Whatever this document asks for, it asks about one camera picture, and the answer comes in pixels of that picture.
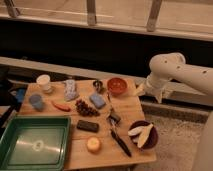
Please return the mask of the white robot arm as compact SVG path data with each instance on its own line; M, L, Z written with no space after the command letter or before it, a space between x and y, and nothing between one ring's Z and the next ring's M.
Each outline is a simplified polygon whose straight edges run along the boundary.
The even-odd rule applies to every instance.
M161 103L166 84L175 79L213 97L213 68L189 65L181 53L155 55L149 67L151 73L134 92L137 96L148 93ZM213 171L213 111L204 126L192 171Z

